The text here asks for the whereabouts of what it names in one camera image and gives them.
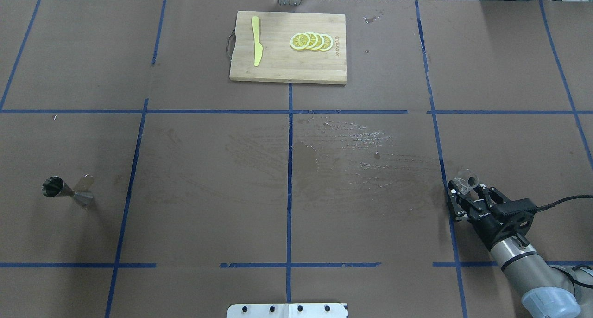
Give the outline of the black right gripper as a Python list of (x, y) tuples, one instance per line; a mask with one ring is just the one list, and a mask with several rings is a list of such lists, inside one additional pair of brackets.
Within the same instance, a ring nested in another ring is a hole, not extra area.
[(487, 250), (491, 250), (496, 244), (502, 240), (517, 236), (522, 246), (526, 247), (530, 244), (526, 235), (532, 226), (532, 221), (524, 223), (523, 227), (517, 224), (502, 224), (496, 220), (492, 215), (491, 209), (498, 204), (510, 202), (504, 193), (495, 187), (487, 187), (485, 184), (478, 184), (473, 189), (473, 202), (468, 193), (462, 192), (462, 186), (458, 185), (454, 180), (447, 183), (448, 201), (447, 207), (449, 214), (454, 222), (460, 222), (468, 218), (468, 213), (473, 206), (473, 202), (477, 204), (481, 210), (489, 210), (487, 214), (480, 215), (477, 219), (469, 221), (476, 231), (481, 242)]

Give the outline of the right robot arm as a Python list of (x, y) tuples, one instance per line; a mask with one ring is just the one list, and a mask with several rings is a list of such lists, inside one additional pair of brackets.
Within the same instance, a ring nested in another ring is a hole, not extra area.
[(535, 215), (560, 201), (537, 206), (529, 198), (512, 200), (474, 177), (465, 183), (453, 179), (447, 187), (450, 215), (472, 225), (532, 317), (593, 315), (592, 267), (549, 265), (527, 239)]

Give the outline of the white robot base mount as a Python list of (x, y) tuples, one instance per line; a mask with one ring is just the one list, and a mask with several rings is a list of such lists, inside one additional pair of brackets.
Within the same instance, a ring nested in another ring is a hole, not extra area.
[(265, 303), (231, 305), (227, 318), (347, 318), (343, 303)]

